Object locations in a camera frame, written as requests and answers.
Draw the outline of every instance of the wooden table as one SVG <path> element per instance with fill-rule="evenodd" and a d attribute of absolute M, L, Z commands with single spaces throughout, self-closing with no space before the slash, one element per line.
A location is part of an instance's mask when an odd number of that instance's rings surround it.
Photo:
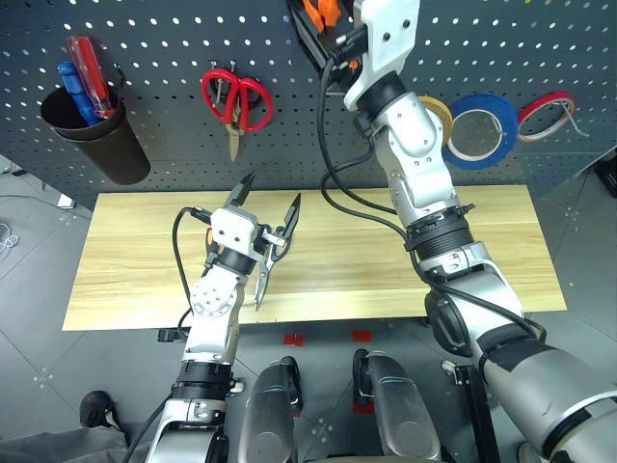
<path fill-rule="evenodd" d="M 525 310 L 565 310 L 526 187 L 469 186 L 458 191 L 462 204 L 476 204 L 467 215 L 471 231 L 486 243 Z M 385 190 L 358 192 L 389 203 Z M 276 226 L 295 194 L 254 191 L 243 207 L 261 223 Z M 343 198 L 338 192 L 333 195 Z M 172 222 L 183 206 L 214 210 L 226 197 L 227 192 L 99 195 L 64 329 L 175 326 L 187 302 L 175 267 Z M 204 224 L 190 216 L 180 226 L 178 242 L 189 284 L 202 271 L 204 232 Z M 414 273 L 400 237 L 338 212 L 313 190 L 302 192 L 293 247 L 275 265 L 258 312 L 253 306 L 256 273 L 247 286 L 241 323 L 425 315 L 428 289 Z"/>

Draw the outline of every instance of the black cup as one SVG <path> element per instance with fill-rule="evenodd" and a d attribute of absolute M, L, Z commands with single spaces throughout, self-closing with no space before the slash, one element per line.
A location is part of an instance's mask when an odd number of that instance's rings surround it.
<path fill-rule="evenodd" d="M 124 105 L 113 91 L 110 90 L 110 94 L 117 109 L 111 118 L 96 125 L 86 125 L 64 88 L 47 96 L 40 107 L 40 115 L 58 135 L 86 154 L 110 180 L 119 185 L 131 185 L 148 176 L 150 163 L 128 123 Z"/>

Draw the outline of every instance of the red floor marker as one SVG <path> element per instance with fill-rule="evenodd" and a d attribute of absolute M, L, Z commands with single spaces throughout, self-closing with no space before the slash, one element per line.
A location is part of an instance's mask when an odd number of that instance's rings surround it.
<path fill-rule="evenodd" d="M 305 343 L 305 339 L 302 335 L 295 333 L 287 333 L 282 339 L 284 345 L 295 345 L 296 347 L 302 347 Z"/>
<path fill-rule="evenodd" d="M 364 407 L 361 407 L 354 402 L 352 402 L 352 405 L 354 413 L 358 413 L 359 415 L 375 415 L 375 404 L 373 402 L 368 402 L 368 405 Z"/>
<path fill-rule="evenodd" d="M 370 331 L 356 330 L 352 333 L 354 342 L 372 342 L 373 335 Z"/>

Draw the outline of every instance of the yellow tape roll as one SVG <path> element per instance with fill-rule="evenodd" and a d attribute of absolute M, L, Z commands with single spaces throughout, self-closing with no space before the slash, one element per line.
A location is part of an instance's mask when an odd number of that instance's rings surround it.
<path fill-rule="evenodd" d="M 435 113 L 435 115 L 440 118 L 442 121 L 443 127 L 443 141 L 442 146 L 447 145 L 447 141 L 452 136 L 452 125 L 454 122 L 452 121 L 452 113 L 450 110 L 436 98 L 431 96 L 419 96 L 418 99 L 422 102 L 424 107 L 429 111 Z"/>

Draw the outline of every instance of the black pegboard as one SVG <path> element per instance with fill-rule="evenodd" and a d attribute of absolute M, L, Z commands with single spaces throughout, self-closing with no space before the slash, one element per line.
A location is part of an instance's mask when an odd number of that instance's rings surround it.
<path fill-rule="evenodd" d="M 571 92 L 576 119 L 535 144 L 518 143 L 492 169 L 451 168 L 456 184 L 526 183 L 542 193 L 615 145 L 615 3 L 570 0 L 424 0 L 416 48 L 403 80 L 417 94 L 446 104 L 472 93 L 495 93 L 517 110 L 540 95 Z M 297 44 L 283 0 L 255 2 L 63 0 L 3 2 L 0 153 L 92 207 L 98 192 L 230 188 L 256 170 L 257 188 L 314 188 L 323 173 L 315 142 L 317 75 Z M 122 97 L 152 164 L 131 187 L 106 180 L 39 117 L 58 84 L 56 64 L 68 59 L 70 34 L 95 38 L 106 75 L 120 63 Z M 277 113 L 243 137 L 230 163 L 225 129 L 201 99 L 208 61 L 238 62 L 275 98 Z M 554 117 L 529 123 L 537 130 Z M 327 129 L 335 159 L 358 155 L 362 140 L 342 97 L 328 102 Z M 344 176 L 353 186 L 384 186 L 376 162 Z"/>

